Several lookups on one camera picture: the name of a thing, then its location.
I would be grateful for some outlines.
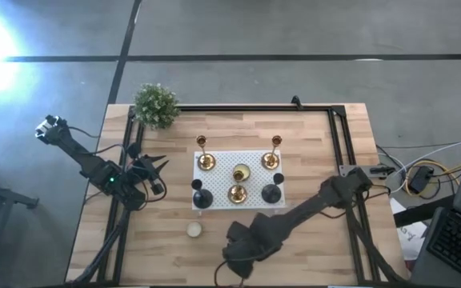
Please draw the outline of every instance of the keyboard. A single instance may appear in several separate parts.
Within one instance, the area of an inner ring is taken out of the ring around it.
[[[461,217],[443,211],[427,250],[461,273]]]

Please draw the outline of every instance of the concrete floor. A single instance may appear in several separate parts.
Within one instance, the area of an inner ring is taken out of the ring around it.
[[[0,52],[119,55],[133,2],[0,0]],[[461,0],[144,0],[130,47],[131,55],[453,53],[461,54]],[[97,134],[116,66],[0,64],[0,186],[41,204],[12,213],[0,245],[0,287],[62,282],[86,181],[62,151],[34,138],[34,128],[57,114]],[[287,102],[295,94],[304,102],[365,102],[379,145],[461,140],[461,61],[134,62],[116,102],[130,103],[144,82],[169,86],[183,103]],[[429,151],[390,150],[405,162]],[[434,159],[459,164],[461,147]]]

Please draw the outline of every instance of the power adapter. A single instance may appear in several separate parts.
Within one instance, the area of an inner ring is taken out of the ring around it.
[[[408,182],[408,189],[410,189],[410,192],[413,194],[423,192],[433,176],[433,171],[434,170],[428,166],[419,167],[414,177]]]

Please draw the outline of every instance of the green plant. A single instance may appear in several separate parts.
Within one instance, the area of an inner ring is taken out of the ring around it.
[[[161,84],[145,84],[134,97],[136,119],[151,129],[165,129],[179,115],[175,93]]]

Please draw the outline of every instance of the wooden table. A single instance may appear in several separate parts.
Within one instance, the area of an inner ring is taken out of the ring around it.
[[[345,107],[357,163],[378,164],[366,106],[357,103]],[[99,149],[122,142],[128,109],[128,105],[108,106]],[[199,151],[195,137],[200,134],[208,138],[207,150],[265,150],[271,147],[273,135],[281,135],[288,206],[309,198],[317,192],[315,187],[320,182],[337,174],[329,120],[322,112],[183,112],[168,130],[147,129],[142,143],[144,153],[165,154],[170,160],[162,171],[169,191],[162,201],[131,214],[121,285],[213,285],[214,269],[222,262],[229,225],[232,221],[251,223],[254,211],[206,211],[201,218],[192,211],[193,154]],[[339,137],[345,153],[341,130]],[[118,149],[101,154],[115,162],[119,155]],[[86,196],[95,192],[91,186]],[[371,195],[381,192],[382,189],[374,189]],[[67,280],[80,275],[101,247],[109,209],[110,198],[103,194],[84,206]],[[340,210],[329,208],[326,212],[338,214]],[[406,278],[388,197],[368,200],[367,213],[375,245],[397,273]],[[186,225],[193,221],[203,226],[199,238],[186,235]],[[363,247],[361,251],[369,275]],[[114,253],[110,256],[108,274],[113,271],[113,263]],[[218,273],[220,285],[238,284],[239,280],[226,267]],[[251,278],[245,283],[294,286],[343,285],[355,281],[346,219],[316,215],[297,227],[278,253],[264,262],[256,262]]]

